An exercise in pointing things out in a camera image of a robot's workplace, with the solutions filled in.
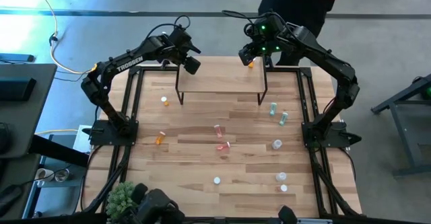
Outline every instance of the butcher block table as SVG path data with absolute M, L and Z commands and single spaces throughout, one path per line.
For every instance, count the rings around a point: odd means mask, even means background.
M 197 59 L 202 63 L 238 65 L 237 69 L 229 68 L 226 77 L 235 77 L 232 74 L 235 70 L 261 70 L 260 67 L 244 67 L 237 57 Z M 322 110 L 334 96 L 331 77 L 318 67 L 311 67 L 311 71 Z M 112 82 L 110 102 L 117 110 L 121 109 L 127 75 L 127 72 L 121 73 Z M 310 102 L 306 79 L 303 80 Z M 188 217 L 276 217 L 282 205 L 292 208 L 297 217 L 318 217 L 310 158 L 302 141 L 303 119 L 295 73 L 268 72 L 268 92 L 261 106 L 258 106 L 256 93 L 236 94 L 232 90 L 226 90 L 229 91 L 226 94 L 205 93 L 191 82 L 188 83 L 194 90 L 178 85 L 185 91 L 196 92 L 187 93 L 181 106 L 175 83 L 175 72 L 146 71 L 143 76 L 137 113 L 139 131 L 129 160 L 128 181 L 163 190 Z M 217 91 L 238 88 L 227 78 L 220 78 L 220 82 L 211 79 L 211 83 L 217 84 Z M 163 96 L 168 98 L 169 106 L 160 101 Z M 269 115 L 272 102 L 277 103 L 275 116 Z M 283 112 L 288 112 L 289 118 L 285 126 L 280 126 L 278 122 Z M 106 119 L 106 115 L 102 113 L 101 118 Z M 214 131 L 217 124 L 223 132 L 223 141 L 230 142 L 230 149 L 216 149 L 220 144 Z M 166 138 L 161 145 L 156 145 L 160 131 L 166 133 Z M 283 145 L 273 150 L 271 144 L 276 139 L 282 140 Z M 102 147 L 91 162 L 85 206 L 106 182 L 112 149 L 111 146 Z M 350 206 L 361 213 L 349 159 L 338 149 L 327 152 L 334 185 Z M 275 175 L 279 172 L 287 173 L 285 181 L 277 182 Z M 213 183 L 215 177 L 220 177 L 220 184 Z M 287 192 L 279 190 L 281 184 L 288 186 Z M 325 207 L 329 211 L 327 189 L 324 184 L 322 186 Z

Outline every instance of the gray floor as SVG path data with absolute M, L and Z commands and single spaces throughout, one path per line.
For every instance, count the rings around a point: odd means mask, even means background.
M 49 0 L 56 9 L 128 11 L 256 12 L 260 0 Z M 431 0 L 338 0 L 333 13 L 431 13 Z M 0 0 L 0 6 L 46 8 L 43 0 Z M 192 17 L 189 29 L 203 55 L 236 55 L 248 40 L 244 21 Z M 56 57 L 76 70 L 136 47 L 147 32 L 171 17 L 59 17 L 62 41 Z M 49 16 L 0 15 L 0 50 L 26 52 L 37 63 L 51 63 Z M 342 113 L 349 131 L 363 137 L 352 147 L 362 209 L 370 217 L 431 222 L 431 175 L 394 179 L 393 170 L 406 166 L 401 141 L 389 112 L 369 110 L 403 89 L 418 75 L 430 73 L 430 20 L 327 20 L 319 42 L 356 69 L 361 92 L 355 105 Z M 57 77 L 76 78 L 73 75 Z M 91 124 L 94 106 L 78 83 L 55 81 L 38 130 L 78 128 Z

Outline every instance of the person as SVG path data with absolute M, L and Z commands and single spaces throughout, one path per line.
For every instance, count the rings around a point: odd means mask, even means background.
M 273 10 L 286 22 L 309 29 L 316 37 L 325 23 L 326 14 L 332 10 L 335 0 L 262 0 L 259 15 Z M 281 53 L 277 65 L 298 66 L 300 54 Z

